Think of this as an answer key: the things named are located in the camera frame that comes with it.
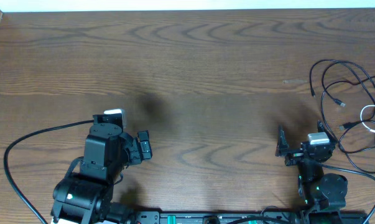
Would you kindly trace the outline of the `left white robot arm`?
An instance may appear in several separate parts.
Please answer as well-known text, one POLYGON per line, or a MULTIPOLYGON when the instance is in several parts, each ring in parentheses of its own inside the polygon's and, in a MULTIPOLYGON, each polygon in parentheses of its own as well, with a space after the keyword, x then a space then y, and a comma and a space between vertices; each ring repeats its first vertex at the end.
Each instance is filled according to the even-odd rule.
POLYGON ((93 117, 84 155, 70 164, 53 191, 52 223, 136 223, 133 209, 113 202, 122 171, 152 158, 148 131, 125 132, 122 109, 93 117))

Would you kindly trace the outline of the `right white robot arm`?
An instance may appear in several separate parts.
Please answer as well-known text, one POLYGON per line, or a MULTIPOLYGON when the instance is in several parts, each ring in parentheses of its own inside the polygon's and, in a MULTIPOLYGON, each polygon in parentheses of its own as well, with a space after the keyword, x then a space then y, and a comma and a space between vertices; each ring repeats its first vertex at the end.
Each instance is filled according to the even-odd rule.
POLYGON ((285 132, 278 128, 277 157, 283 157, 286 166, 297 166, 299 195, 306 208, 300 209, 295 223, 342 223, 340 209, 346 206, 348 181, 343 175, 323 171, 323 163, 331 158, 336 139, 317 122, 317 132, 307 135, 300 147, 289 146, 285 132))

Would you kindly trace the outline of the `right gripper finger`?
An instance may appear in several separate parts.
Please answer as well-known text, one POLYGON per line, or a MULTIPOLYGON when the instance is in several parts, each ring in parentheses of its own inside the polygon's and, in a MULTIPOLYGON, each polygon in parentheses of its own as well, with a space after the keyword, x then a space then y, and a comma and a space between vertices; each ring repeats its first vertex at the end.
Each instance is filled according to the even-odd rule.
POLYGON ((332 144, 337 143, 336 137, 327 130, 326 126, 320 120, 317 121, 317 130, 319 133, 325 133, 332 144))
POLYGON ((289 144, 285 138, 285 132, 282 126, 278 128, 278 141, 275 150, 275 156, 285 156, 289 152, 289 144))

